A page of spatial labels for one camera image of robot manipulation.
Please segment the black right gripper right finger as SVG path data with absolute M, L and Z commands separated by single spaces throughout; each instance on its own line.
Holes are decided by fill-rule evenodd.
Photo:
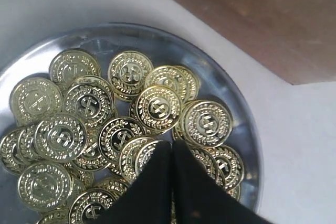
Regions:
M 185 142 L 173 143 L 172 162 L 177 223 L 269 223 L 223 191 Z

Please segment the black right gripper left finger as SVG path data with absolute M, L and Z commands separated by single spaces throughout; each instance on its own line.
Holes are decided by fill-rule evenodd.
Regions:
M 170 223 L 170 164 L 171 145 L 159 142 L 137 179 L 97 223 Z

